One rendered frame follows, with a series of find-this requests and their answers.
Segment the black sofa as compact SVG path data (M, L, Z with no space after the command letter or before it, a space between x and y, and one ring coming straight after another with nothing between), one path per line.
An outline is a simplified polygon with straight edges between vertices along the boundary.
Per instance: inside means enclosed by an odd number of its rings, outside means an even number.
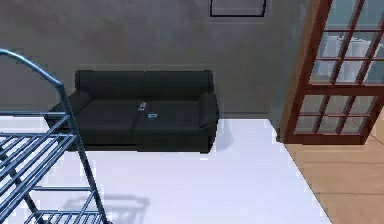
M207 154L220 118L210 70L78 70L69 103L87 151Z

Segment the blue metal shelf rack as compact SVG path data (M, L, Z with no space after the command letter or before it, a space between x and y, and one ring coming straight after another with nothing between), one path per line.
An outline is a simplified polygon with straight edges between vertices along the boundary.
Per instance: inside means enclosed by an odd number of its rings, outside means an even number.
M113 224L107 218L64 85L17 53L0 48L0 55L38 73L56 89L62 105L59 112L0 111L0 116L57 120L45 132L0 132L0 224L6 224L9 216L22 203L30 210L23 224ZM79 155L88 184L41 186L39 182L72 146ZM79 210L40 209L31 197L33 191L86 192L88 197Z

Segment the brown glass-paned door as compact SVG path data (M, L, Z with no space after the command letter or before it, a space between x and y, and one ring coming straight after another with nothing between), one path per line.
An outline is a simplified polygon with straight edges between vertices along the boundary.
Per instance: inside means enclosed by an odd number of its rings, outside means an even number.
M384 0L311 0L277 139L363 145L384 107Z

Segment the black framed wall picture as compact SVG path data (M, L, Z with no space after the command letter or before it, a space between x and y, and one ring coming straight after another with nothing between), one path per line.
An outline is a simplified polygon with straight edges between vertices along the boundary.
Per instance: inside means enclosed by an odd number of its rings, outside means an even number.
M267 0L210 0L211 17L263 17Z

